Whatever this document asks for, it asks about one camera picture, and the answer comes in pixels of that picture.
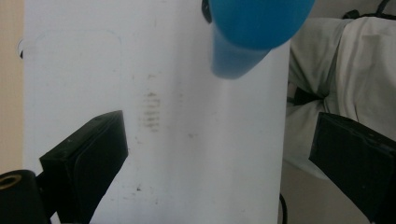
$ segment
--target white sheet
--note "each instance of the white sheet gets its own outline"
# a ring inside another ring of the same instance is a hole
[[[210,72],[192,0],[26,0],[26,169],[89,119],[124,111],[130,155],[92,223],[276,223],[289,46]]]

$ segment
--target blue plastic cup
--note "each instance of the blue plastic cup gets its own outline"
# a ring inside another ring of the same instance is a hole
[[[212,71],[238,78],[304,23],[314,0],[209,0],[213,19]]]

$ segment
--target black metal bracket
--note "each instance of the black metal bracket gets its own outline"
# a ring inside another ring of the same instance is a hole
[[[40,158],[43,173],[0,175],[0,223],[89,223],[128,156],[121,111],[98,116]]]

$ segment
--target screw hole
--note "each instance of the screw hole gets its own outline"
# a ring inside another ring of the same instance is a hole
[[[0,190],[8,189],[20,182],[22,177],[20,175],[7,175],[0,178]]]

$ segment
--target white fabric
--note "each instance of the white fabric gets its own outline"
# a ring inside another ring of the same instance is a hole
[[[323,100],[287,110],[284,160],[327,178],[308,160],[318,112],[354,119],[396,140],[396,21],[310,19],[291,40],[290,82]]]

